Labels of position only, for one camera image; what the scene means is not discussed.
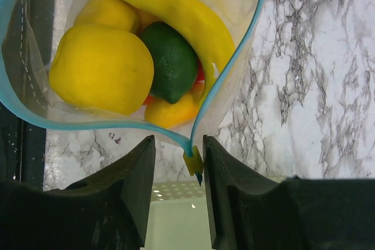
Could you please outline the yellow lemon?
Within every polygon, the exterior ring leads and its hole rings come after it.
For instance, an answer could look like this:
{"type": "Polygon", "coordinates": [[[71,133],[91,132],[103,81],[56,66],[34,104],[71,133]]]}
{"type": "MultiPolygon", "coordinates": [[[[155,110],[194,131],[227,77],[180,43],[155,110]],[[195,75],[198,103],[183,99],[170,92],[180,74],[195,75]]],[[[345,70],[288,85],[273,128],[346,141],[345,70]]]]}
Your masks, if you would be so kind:
{"type": "Polygon", "coordinates": [[[88,0],[74,24],[95,23],[138,33],[141,20],[135,9],[123,0],[88,0]]]}
{"type": "Polygon", "coordinates": [[[154,77],[152,57],[133,33],[104,25],[74,25],[63,35],[49,83],[65,102],[131,115],[154,77]]]}

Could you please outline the red apple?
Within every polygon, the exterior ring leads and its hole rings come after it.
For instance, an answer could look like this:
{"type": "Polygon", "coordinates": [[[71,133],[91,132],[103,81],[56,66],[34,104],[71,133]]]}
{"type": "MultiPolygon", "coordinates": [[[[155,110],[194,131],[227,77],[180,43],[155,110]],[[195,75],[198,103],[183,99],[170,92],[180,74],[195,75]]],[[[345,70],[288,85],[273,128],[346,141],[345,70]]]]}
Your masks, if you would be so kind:
{"type": "Polygon", "coordinates": [[[201,62],[198,62],[198,72],[193,89],[200,89],[204,86],[205,76],[201,62]]]}

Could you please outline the yellow orange mango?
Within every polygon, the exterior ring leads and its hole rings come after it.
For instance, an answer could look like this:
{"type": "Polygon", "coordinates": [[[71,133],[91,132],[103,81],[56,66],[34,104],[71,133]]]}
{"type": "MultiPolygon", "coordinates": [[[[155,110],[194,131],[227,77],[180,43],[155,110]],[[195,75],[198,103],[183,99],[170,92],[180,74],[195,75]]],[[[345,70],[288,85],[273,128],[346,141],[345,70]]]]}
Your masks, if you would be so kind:
{"type": "Polygon", "coordinates": [[[144,120],[165,129],[183,124],[195,118],[200,106],[204,83],[197,82],[176,104],[170,104],[161,98],[153,98],[146,105],[144,120]]]}

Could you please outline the clear zip top bag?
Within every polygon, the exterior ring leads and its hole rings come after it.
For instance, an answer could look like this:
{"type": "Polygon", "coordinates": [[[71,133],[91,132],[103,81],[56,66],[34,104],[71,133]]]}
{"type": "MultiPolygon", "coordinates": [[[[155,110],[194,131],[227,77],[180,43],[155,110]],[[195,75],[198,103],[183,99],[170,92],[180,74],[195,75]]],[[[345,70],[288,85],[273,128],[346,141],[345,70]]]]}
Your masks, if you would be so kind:
{"type": "MultiPolygon", "coordinates": [[[[67,28],[73,24],[73,18],[87,0],[73,0],[64,23],[67,28]]],[[[6,74],[1,54],[1,103],[13,114],[26,122],[46,129],[60,131],[82,131],[108,128],[135,128],[140,133],[157,132],[165,142],[180,146],[187,154],[186,164],[191,174],[202,179],[203,169],[199,167],[201,158],[193,148],[200,145],[203,135],[210,135],[221,123],[233,102],[235,92],[244,78],[246,61],[250,55],[253,34],[262,13],[265,0],[200,0],[214,10],[228,27],[236,45],[236,50],[226,64],[221,75],[214,83],[203,102],[197,118],[176,129],[167,130],[148,124],[136,118],[111,115],[102,118],[59,101],[47,81],[48,64],[43,64],[39,44],[35,39],[33,27],[28,19],[26,35],[30,51],[29,70],[35,78],[36,88],[32,90],[37,105],[29,101],[22,103],[16,96],[6,74]]],[[[5,38],[5,29],[9,24],[10,13],[15,0],[1,0],[1,44],[5,38]]]]}

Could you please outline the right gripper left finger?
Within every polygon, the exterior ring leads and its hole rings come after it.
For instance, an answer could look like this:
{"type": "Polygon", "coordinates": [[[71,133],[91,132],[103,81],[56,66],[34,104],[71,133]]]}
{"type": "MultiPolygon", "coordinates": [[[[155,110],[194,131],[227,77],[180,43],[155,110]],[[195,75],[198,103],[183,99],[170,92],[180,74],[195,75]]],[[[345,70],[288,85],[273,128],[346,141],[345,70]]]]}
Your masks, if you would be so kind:
{"type": "Polygon", "coordinates": [[[2,249],[140,249],[145,245],[155,138],[67,188],[1,183],[2,249]]]}

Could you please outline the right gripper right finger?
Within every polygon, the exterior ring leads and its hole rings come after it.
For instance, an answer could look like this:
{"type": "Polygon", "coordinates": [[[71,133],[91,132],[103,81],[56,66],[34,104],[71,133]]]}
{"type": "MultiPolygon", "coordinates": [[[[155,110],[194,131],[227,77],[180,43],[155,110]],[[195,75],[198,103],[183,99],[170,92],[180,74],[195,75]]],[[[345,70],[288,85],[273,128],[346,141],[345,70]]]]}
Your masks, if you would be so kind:
{"type": "Polygon", "coordinates": [[[373,249],[374,180],[277,183],[203,137],[213,249],[373,249]]]}

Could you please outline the pale green plastic basket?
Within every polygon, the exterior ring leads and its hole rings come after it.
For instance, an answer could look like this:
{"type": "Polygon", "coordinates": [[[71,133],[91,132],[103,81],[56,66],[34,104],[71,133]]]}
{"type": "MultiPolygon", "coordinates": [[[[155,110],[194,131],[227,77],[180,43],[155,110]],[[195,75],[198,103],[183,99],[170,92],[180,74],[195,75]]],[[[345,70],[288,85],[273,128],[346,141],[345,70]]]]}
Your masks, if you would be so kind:
{"type": "Polygon", "coordinates": [[[155,177],[143,249],[211,249],[204,184],[155,177]]]}

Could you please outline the green avocado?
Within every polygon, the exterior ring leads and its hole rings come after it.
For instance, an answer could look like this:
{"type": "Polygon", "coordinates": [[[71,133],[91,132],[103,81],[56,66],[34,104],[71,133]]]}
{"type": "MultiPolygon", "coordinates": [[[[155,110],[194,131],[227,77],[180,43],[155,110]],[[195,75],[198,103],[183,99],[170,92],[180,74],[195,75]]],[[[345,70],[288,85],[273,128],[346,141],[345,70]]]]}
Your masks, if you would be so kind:
{"type": "Polygon", "coordinates": [[[150,94],[177,103],[194,85],[198,74],[196,52],[186,39],[165,22],[153,22],[140,35],[154,63],[150,94]]]}

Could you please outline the orange tangerine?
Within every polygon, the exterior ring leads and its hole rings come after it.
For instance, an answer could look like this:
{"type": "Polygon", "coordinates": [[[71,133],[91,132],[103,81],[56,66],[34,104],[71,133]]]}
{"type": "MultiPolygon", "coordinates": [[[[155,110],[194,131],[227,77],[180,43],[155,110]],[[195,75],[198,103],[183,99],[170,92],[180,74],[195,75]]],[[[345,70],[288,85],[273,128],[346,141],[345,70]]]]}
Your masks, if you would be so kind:
{"type": "Polygon", "coordinates": [[[153,96],[148,95],[142,105],[149,105],[153,103],[154,100],[155,98],[153,96]]]}

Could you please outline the yellow banana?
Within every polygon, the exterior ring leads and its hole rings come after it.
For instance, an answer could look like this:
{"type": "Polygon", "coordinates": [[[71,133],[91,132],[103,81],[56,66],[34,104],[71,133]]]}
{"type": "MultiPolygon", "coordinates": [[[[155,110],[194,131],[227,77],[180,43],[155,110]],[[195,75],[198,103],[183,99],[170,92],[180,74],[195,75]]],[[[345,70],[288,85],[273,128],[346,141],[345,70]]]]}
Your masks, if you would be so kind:
{"type": "Polygon", "coordinates": [[[163,20],[193,47],[205,75],[202,105],[236,49],[222,19],[200,0],[123,1],[163,20]]]}

